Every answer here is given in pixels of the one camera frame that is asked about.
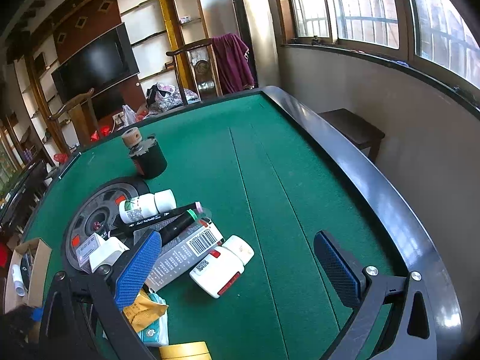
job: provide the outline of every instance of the window sill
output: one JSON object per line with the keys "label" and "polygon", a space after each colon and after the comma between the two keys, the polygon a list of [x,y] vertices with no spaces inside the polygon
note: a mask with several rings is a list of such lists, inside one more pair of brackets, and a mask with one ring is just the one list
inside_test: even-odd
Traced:
{"label": "window sill", "polygon": [[408,74],[416,79],[423,81],[424,83],[436,88],[443,94],[447,95],[448,97],[452,98],[455,102],[460,104],[464,107],[467,111],[469,111],[474,117],[480,120],[480,104],[475,102],[472,98],[468,96],[464,96],[460,93],[461,90],[457,90],[452,88],[441,81],[429,76],[420,70],[417,70],[411,66],[409,66],[406,62],[403,61],[396,61],[394,59],[388,59],[387,57],[383,56],[376,56],[372,54],[367,54],[362,51],[357,50],[350,50],[340,47],[333,47],[333,46],[325,46],[325,45],[309,45],[309,44],[283,44],[281,47],[284,48],[299,48],[299,49],[309,49],[309,50],[318,50],[318,51],[325,51],[327,53],[335,53],[335,54],[342,54],[345,56],[351,56],[354,58],[364,59],[366,61],[370,61],[376,64],[380,64],[386,66],[388,68],[392,68],[398,71],[401,71],[405,74]]}

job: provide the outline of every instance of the blue textured pad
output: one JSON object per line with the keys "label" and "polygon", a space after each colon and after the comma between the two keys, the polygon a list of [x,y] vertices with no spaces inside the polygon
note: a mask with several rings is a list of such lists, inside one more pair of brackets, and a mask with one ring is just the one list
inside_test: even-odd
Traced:
{"label": "blue textured pad", "polygon": [[135,301],[161,250],[162,238],[154,231],[117,280],[115,303],[119,310],[123,310]]}
{"label": "blue textured pad", "polygon": [[352,309],[359,307],[361,303],[359,281],[321,232],[317,233],[313,239],[313,249],[343,305]]}

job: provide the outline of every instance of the gray box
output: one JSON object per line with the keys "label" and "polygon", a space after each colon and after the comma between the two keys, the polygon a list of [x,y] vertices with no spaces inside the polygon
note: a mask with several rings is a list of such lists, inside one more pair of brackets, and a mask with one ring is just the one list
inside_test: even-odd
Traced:
{"label": "gray box", "polygon": [[223,243],[222,234],[209,221],[198,220],[162,247],[162,252],[145,283],[157,292],[201,261],[210,250]]}

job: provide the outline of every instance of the green cap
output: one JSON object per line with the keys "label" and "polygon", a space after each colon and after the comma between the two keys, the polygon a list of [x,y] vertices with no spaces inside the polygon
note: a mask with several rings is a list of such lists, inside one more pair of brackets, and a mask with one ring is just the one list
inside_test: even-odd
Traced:
{"label": "green cap", "polygon": [[187,210],[187,212],[191,215],[191,217],[193,218],[194,221],[196,221],[198,218],[197,218],[197,214],[195,213],[195,211],[193,210]]}

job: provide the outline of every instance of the flat screen tv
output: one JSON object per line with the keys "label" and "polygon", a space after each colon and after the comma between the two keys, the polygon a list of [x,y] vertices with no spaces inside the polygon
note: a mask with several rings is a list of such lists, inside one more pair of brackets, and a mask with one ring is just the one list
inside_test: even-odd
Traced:
{"label": "flat screen tv", "polygon": [[125,24],[99,36],[52,73],[63,103],[94,88],[94,95],[135,74],[138,66]]}

